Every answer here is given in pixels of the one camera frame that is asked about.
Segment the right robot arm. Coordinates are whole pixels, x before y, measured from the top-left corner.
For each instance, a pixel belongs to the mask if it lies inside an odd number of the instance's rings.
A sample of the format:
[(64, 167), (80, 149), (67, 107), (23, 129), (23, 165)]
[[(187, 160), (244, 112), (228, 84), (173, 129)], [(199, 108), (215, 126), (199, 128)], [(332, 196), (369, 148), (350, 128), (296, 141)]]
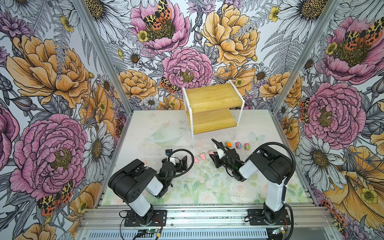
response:
[(278, 142), (267, 142), (257, 147), (245, 161), (240, 159), (236, 149), (230, 149), (212, 139), (216, 151), (210, 154), (217, 169), (223, 167), (227, 174), (244, 182), (254, 174), (260, 173), (267, 179), (267, 197), (260, 212), (248, 214), (250, 220), (264, 221), (274, 225), (284, 217), (287, 185), (296, 170), (296, 159), (292, 151)]

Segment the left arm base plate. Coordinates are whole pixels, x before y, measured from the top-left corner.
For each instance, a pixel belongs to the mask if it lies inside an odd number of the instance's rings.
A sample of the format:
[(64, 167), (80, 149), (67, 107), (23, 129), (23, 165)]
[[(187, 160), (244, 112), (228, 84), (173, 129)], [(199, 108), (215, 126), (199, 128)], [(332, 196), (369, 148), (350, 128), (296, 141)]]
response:
[(167, 222), (166, 210), (149, 210), (143, 217), (136, 214), (133, 210), (127, 212), (125, 227), (164, 227)]

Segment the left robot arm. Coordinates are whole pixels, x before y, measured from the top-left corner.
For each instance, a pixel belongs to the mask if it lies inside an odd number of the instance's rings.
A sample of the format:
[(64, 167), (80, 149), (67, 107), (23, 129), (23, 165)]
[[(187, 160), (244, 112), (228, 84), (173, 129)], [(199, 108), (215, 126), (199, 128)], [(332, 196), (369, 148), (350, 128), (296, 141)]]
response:
[(166, 156), (158, 172), (136, 159), (110, 177), (108, 187), (130, 207), (124, 217), (125, 227), (166, 225), (167, 211), (155, 210), (144, 192), (158, 199), (164, 197), (172, 181), (191, 170), (194, 162), (188, 164), (188, 158), (194, 159), (194, 155), (178, 149), (166, 150)]

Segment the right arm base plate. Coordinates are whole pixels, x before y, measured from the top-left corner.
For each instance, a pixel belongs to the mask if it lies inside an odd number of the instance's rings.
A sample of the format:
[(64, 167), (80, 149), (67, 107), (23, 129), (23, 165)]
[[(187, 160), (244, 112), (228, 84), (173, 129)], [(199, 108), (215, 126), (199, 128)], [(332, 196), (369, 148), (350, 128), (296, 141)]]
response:
[(246, 223), (251, 226), (274, 226), (274, 225), (289, 225), (291, 218), (285, 208), (277, 212), (264, 209), (248, 209), (248, 213), (244, 218)]

